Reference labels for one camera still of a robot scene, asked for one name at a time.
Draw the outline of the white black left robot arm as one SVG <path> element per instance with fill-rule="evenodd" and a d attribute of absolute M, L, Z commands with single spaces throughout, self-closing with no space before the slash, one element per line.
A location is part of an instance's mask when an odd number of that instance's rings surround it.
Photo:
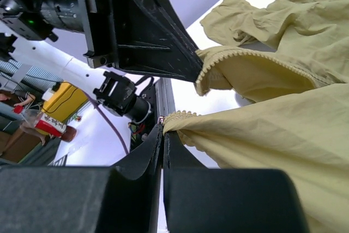
<path fill-rule="evenodd" d="M 136 123 L 152 105 L 107 68 L 195 82 L 196 51 L 169 0 L 1 0 L 1 60 L 47 70 Z"/>

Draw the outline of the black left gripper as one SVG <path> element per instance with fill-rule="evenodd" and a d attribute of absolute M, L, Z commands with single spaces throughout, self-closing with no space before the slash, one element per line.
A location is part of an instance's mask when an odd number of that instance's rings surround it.
<path fill-rule="evenodd" d="M 125 16 L 117 44 L 108 0 L 1 0 L 1 21 L 30 41 L 56 42 L 54 29 L 84 34 L 92 68 L 195 82 L 202 68 L 198 47 L 170 0 L 119 1 Z"/>

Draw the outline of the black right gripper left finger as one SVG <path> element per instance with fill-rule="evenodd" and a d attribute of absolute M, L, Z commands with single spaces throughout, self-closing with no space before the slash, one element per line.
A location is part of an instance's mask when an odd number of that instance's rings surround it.
<path fill-rule="evenodd" d="M 162 131 L 111 166 L 3 166 L 1 232 L 156 232 Z"/>

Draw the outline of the olive yellow zip jacket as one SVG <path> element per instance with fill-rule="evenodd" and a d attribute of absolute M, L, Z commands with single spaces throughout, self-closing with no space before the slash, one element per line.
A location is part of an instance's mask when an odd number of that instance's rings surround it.
<path fill-rule="evenodd" d="M 250 105 L 177 111 L 164 132 L 221 168 L 285 171 L 311 232 L 348 232 L 348 0 L 222 0 L 201 26 L 215 46 L 197 51 L 197 94 Z"/>

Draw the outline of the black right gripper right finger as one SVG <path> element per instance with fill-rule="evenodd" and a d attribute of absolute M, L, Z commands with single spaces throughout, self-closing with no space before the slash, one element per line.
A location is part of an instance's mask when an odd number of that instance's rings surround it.
<path fill-rule="evenodd" d="M 289 176 L 277 169 L 210 169 L 165 135 L 164 204 L 171 232 L 309 232 Z"/>

